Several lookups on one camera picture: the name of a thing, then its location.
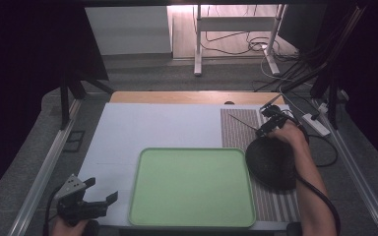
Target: black wall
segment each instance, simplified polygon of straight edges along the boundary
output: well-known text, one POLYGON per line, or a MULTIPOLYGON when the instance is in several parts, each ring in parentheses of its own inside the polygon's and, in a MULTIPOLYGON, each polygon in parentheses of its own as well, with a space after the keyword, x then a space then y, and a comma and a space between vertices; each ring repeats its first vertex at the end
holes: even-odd
POLYGON ((62 76, 107 80, 85 9, 37 2, 0 1, 0 178, 62 76))
POLYGON ((378 149, 378 0, 369 3, 337 66, 340 87, 349 95, 346 110, 378 149))

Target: metal rail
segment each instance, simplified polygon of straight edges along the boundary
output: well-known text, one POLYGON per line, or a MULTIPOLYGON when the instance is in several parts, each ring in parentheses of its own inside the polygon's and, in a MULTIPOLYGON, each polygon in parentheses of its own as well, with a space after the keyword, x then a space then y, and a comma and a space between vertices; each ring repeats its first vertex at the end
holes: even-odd
POLYGON ((54 142, 47 156, 45 157, 45 160, 42 163, 34 182, 32 183, 30 191, 27 194, 27 197, 24 200, 24 203, 21 206, 8 235, 24 235, 26 233, 35 209, 39 203, 39 200, 41 199, 42 193, 44 192, 51 173, 53 172, 54 166, 57 163, 60 152, 75 123, 75 119, 81 104, 81 100, 75 99, 73 101, 70 107, 70 120, 67 123, 66 128, 64 130, 60 130, 54 139, 54 142))
MULTIPOLYGON (((316 107, 319 106, 315 100, 313 100, 316 107)), ((357 188, 358 193, 360 194, 362 200, 366 204, 367 209, 369 210, 375 224, 378 227, 378 198, 375 195, 374 191, 370 187, 360 168, 354 160, 349 148, 347 147, 345 141, 342 138, 342 135, 338 130, 335 130, 331 125, 330 121, 325 115, 320 116, 324 125, 330 130, 332 138, 339 149, 340 156, 342 157, 343 163, 357 188)))

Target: tray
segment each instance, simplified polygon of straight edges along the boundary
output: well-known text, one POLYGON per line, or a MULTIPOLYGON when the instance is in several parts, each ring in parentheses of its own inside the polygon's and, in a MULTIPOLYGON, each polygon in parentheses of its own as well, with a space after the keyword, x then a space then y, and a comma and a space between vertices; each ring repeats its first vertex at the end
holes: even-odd
POLYGON ((129 220, 140 226, 249 227, 254 202, 238 148, 146 148, 129 220))

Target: power strip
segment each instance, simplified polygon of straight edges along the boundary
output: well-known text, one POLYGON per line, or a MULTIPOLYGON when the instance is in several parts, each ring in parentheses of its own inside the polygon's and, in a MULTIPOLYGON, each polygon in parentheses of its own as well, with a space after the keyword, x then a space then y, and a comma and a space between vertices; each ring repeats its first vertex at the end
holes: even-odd
POLYGON ((330 131, 325 128, 318 120, 312 120, 311 119, 312 115, 311 114, 306 114, 302 116, 302 119, 308 123, 314 130, 318 132, 318 134, 322 137, 328 136, 330 134, 330 131))

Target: hand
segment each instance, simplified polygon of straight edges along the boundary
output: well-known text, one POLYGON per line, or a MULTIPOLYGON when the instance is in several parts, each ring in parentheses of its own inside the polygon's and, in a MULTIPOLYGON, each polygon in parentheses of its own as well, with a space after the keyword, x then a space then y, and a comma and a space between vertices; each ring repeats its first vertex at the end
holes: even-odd
POLYGON ((81 220, 76 226, 70 226, 66 221, 57 216, 52 236, 81 236, 88 220, 81 220))
POLYGON ((286 120, 281 129, 276 129, 275 131, 269 133, 268 137, 277 138, 282 142, 290 144, 291 146, 297 143, 306 142, 302 131, 299 130, 296 124, 290 120, 286 120))

